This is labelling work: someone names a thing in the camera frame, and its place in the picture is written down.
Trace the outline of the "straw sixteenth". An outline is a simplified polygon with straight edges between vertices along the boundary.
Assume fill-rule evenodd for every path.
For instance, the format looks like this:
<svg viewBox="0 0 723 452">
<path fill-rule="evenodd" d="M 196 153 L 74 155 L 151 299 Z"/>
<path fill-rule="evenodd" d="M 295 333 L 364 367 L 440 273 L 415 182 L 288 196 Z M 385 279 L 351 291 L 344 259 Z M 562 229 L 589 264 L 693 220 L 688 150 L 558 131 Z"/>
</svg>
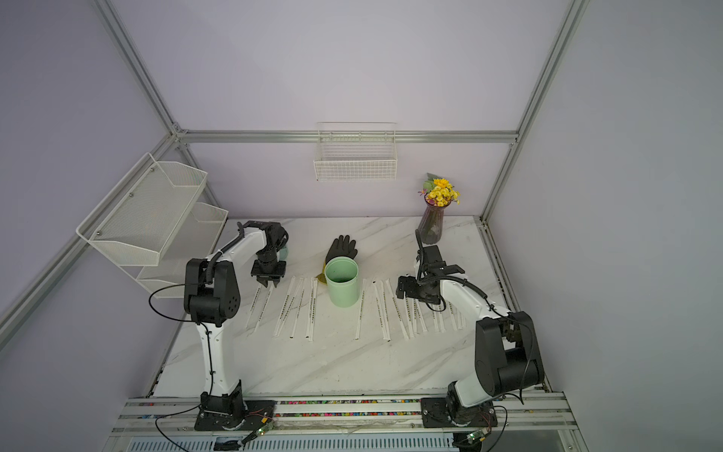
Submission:
<svg viewBox="0 0 723 452">
<path fill-rule="evenodd" d="M 261 294 L 261 291 L 262 291 L 262 286 L 260 286 L 260 284 L 258 284 L 258 285 L 256 286 L 256 290 L 255 290 L 255 293 L 254 293 L 254 296 L 253 296 L 253 299 L 252 299 L 252 303 L 250 304 L 250 309 L 249 309 L 249 311 L 248 311 L 248 316 L 247 316 L 246 324 L 245 324 L 245 327 L 244 327 L 245 330 L 248 329 L 248 327 L 249 327 L 249 325 L 250 325 L 250 322 L 252 321 L 253 312 L 254 312 L 254 310 L 255 310 L 256 304 L 258 303 L 258 299 L 259 299 L 259 296 L 260 296 L 260 294 Z"/>
</svg>

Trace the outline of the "straw seventeenth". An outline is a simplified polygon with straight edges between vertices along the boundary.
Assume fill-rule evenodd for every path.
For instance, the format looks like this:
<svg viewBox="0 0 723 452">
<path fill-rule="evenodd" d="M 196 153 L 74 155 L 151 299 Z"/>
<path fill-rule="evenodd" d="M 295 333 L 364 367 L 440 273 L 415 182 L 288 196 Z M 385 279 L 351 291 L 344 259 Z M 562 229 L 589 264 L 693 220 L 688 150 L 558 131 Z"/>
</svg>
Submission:
<svg viewBox="0 0 723 452">
<path fill-rule="evenodd" d="M 265 315 L 265 310 L 267 310 L 267 305 L 269 304 L 269 301 L 270 301 L 271 298 L 272 298 L 274 289 L 275 289 L 275 286 L 273 286 L 273 284 L 271 284 L 271 286 L 269 286 L 269 288 L 268 288 L 267 295 L 265 296 L 265 301 L 264 301 L 264 303 L 262 304 L 261 311 L 260 311 L 260 314 L 259 314 L 259 316 L 258 316 L 258 318 L 257 318 L 257 321 L 256 321 L 255 325 L 254 325 L 252 334 L 254 334 L 254 333 L 256 333 L 256 332 L 258 331 L 258 329 L 259 329 L 259 327 L 260 327 L 260 325 L 261 325 L 261 323 L 262 323 L 262 320 L 263 320 L 264 315 Z"/>
</svg>

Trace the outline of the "straw eighteenth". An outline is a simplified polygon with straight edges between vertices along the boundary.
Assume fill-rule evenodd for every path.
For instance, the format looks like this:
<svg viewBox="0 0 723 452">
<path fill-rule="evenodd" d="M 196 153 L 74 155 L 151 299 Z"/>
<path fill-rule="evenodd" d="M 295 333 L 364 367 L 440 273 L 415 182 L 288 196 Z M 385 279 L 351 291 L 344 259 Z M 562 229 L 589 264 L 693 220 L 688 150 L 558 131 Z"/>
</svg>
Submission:
<svg viewBox="0 0 723 452">
<path fill-rule="evenodd" d="M 304 283 L 304 278 L 300 278 L 299 280 L 297 280 L 297 282 L 295 284 L 294 291 L 292 292 L 291 297 L 287 303 L 287 306 L 284 310 L 284 314 L 282 315 L 282 320 L 281 320 L 279 329 L 277 330 L 278 336 L 281 335 L 282 330 L 284 329 L 285 322 L 289 318 L 289 315 L 294 307 L 294 303 L 301 294 L 301 288 L 303 286 L 303 283 Z"/>
</svg>

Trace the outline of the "straw thirteenth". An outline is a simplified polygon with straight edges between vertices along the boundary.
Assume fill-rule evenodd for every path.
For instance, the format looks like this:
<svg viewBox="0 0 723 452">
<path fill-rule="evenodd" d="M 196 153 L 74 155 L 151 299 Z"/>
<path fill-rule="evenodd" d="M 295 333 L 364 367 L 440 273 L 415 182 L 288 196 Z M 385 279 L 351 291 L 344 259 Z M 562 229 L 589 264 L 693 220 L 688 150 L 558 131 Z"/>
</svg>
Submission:
<svg viewBox="0 0 723 452">
<path fill-rule="evenodd" d="M 317 295 L 318 295 L 318 286 L 319 282 L 318 279 L 316 283 L 316 290 L 314 290 L 314 309 L 313 309 L 313 323 L 312 323 L 312 334 L 311 334 L 311 340 L 308 340 L 309 342 L 314 341 L 314 329 L 316 328 L 316 303 L 317 303 Z"/>
</svg>

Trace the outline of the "straw fourteenth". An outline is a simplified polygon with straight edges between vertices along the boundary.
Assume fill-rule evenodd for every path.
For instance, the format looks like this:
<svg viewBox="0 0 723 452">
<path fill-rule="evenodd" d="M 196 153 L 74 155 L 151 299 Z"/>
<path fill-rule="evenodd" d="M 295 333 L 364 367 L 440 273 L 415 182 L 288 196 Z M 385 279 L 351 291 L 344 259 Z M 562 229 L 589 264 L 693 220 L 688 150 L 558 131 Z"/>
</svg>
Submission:
<svg viewBox="0 0 723 452">
<path fill-rule="evenodd" d="M 290 338 L 294 339 L 296 336 L 297 326 L 299 325 L 299 318 L 300 318 L 300 311 L 303 305 L 303 299 L 306 292 L 306 278 L 302 277 L 299 283 L 299 287 L 297 288 L 297 307 L 295 310 L 295 316 L 294 316 L 294 322 L 292 331 L 290 333 Z"/>
</svg>

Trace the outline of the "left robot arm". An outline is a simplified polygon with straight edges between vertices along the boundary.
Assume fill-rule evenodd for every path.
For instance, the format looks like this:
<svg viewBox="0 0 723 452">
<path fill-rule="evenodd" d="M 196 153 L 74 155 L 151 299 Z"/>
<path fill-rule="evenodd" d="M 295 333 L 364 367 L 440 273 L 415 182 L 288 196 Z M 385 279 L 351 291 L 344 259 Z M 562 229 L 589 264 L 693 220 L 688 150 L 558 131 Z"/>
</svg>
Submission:
<svg viewBox="0 0 723 452">
<path fill-rule="evenodd" d="M 235 431 L 248 427 L 252 410 L 244 401 L 240 365 L 227 333 L 241 307 L 237 272 L 252 263 L 250 276 L 269 290 L 285 276 L 280 253 L 289 235 L 276 221 L 249 220 L 237 224 L 237 236 L 205 258 L 186 263 L 184 290 L 186 323 L 201 337 L 206 382 L 200 395 L 196 431 Z"/>
</svg>

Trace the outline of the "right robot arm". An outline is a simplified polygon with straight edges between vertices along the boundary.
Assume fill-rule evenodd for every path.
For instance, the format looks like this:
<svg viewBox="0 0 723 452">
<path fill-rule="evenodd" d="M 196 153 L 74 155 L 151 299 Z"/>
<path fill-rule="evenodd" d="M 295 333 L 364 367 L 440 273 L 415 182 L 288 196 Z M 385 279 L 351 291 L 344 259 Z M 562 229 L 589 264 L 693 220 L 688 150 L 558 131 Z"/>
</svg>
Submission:
<svg viewBox="0 0 723 452">
<path fill-rule="evenodd" d="M 420 231 L 415 239 L 416 274 L 398 278 L 397 297 L 420 301 L 434 313 L 456 310 L 474 327 L 471 373 L 451 382 L 442 399 L 421 400 L 423 423 L 467 427 L 481 421 L 495 399 L 544 382 L 534 322 L 526 312 L 496 306 L 460 266 L 446 264 L 438 246 L 424 244 Z"/>
</svg>

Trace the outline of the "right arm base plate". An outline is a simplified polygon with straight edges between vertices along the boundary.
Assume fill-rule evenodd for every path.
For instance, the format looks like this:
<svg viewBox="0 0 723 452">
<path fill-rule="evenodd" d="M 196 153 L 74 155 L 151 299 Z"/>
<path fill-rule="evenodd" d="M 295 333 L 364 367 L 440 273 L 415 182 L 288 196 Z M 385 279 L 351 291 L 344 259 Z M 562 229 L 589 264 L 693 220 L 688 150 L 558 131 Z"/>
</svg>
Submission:
<svg viewBox="0 0 723 452">
<path fill-rule="evenodd" d="M 490 402 L 465 408 L 448 397 L 420 399 L 423 426 L 427 429 L 494 428 L 497 415 Z"/>
</svg>

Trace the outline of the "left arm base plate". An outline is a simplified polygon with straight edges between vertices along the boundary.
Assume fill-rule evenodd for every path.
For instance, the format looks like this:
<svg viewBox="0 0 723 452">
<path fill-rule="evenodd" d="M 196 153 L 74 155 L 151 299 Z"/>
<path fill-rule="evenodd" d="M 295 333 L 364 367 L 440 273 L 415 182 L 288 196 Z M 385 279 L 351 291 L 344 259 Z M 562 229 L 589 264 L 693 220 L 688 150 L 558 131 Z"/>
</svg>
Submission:
<svg viewBox="0 0 723 452">
<path fill-rule="evenodd" d="M 201 409 L 197 415 L 194 431 L 257 431 L 271 422 L 277 402 L 271 399 L 244 400 L 239 414 L 211 412 Z"/>
</svg>

